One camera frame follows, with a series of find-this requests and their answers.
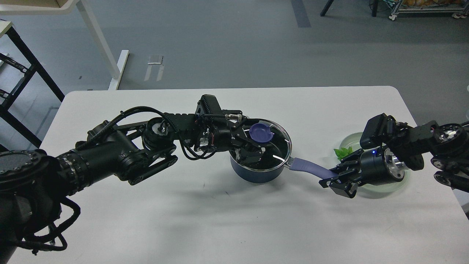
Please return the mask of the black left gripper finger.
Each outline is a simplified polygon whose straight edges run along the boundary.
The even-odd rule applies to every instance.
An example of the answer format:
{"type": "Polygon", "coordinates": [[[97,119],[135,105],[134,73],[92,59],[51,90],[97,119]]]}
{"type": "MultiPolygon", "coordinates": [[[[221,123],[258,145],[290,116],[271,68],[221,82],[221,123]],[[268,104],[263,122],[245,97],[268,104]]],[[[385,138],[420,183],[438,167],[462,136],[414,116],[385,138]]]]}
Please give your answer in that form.
{"type": "Polygon", "coordinates": [[[273,137],[270,125],[261,119],[241,117],[234,125],[235,137],[273,137]]]}
{"type": "Polygon", "coordinates": [[[267,167],[269,158],[267,153],[273,149],[272,143],[244,144],[234,150],[234,160],[236,163],[246,167],[267,167]]]}

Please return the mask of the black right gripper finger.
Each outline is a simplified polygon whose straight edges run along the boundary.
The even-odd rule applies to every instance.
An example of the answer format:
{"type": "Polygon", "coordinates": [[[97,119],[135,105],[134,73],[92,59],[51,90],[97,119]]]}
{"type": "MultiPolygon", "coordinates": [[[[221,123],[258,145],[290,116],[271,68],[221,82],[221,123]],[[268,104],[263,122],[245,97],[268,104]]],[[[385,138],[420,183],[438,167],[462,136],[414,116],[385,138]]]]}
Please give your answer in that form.
{"type": "Polygon", "coordinates": [[[332,189],[335,194],[338,194],[342,197],[354,198],[359,187],[359,180],[350,179],[347,176],[339,176],[337,174],[332,174],[328,176],[321,176],[319,184],[323,188],[332,189]]]}
{"type": "Polygon", "coordinates": [[[361,170],[361,156],[363,150],[357,150],[348,154],[340,160],[340,162],[330,169],[329,176],[353,176],[357,175],[361,170]]]}

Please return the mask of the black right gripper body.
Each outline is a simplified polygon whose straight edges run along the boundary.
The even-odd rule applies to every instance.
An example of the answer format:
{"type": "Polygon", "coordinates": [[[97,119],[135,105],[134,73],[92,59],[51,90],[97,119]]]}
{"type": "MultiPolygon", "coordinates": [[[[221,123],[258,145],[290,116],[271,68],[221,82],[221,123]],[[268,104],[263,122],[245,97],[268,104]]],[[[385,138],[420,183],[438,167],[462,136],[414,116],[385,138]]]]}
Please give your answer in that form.
{"type": "Polygon", "coordinates": [[[363,152],[361,165],[358,179],[360,186],[394,184],[405,179],[405,164],[398,161],[387,146],[363,152]]]}

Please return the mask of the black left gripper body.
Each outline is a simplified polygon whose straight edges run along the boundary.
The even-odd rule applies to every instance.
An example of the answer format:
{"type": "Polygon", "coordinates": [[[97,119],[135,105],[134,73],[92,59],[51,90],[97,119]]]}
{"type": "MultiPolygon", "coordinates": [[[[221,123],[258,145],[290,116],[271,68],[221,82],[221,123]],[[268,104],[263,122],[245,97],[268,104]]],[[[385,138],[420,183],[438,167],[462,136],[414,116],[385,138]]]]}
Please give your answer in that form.
{"type": "Polygon", "coordinates": [[[241,131],[248,120],[243,114],[200,114],[200,151],[215,153],[240,148],[247,138],[241,131]]]}

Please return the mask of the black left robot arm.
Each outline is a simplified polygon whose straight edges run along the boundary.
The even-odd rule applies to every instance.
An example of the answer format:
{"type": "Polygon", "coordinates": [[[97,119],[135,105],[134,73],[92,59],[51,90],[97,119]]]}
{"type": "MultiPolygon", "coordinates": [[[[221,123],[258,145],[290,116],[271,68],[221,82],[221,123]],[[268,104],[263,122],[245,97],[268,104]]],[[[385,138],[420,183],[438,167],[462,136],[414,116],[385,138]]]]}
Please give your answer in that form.
{"type": "Polygon", "coordinates": [[[56,157],[42,149],[2,151],[1,263],[16,248],[65,250],[62,233],[81,212],[71,195],[112,175],[135,185],[169,168],[178,160],[175,141],[189,160],[231,151],[259,161],[269,140],[244,133],[258,122],[238,110],[171,114],[139,106],[104,121],[56,157]]]}

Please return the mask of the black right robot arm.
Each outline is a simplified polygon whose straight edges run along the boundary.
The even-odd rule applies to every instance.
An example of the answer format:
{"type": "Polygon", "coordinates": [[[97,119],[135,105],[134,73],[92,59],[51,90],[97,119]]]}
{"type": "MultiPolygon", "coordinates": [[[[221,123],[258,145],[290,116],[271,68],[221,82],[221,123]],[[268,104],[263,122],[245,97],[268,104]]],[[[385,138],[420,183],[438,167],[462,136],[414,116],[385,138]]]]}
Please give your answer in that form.
{"type": "Polygon", "coordinates": [[[353,198],[358,187],[402,182],[406,170],[424,168],[424,153],[431,153],[440,184],[468,192],[468,123],[438,125],[436,121],[411,127],[391,115],[371,118],[362,132],[361,148],[341,159],[319,181],[335,194],[353,198]]]}

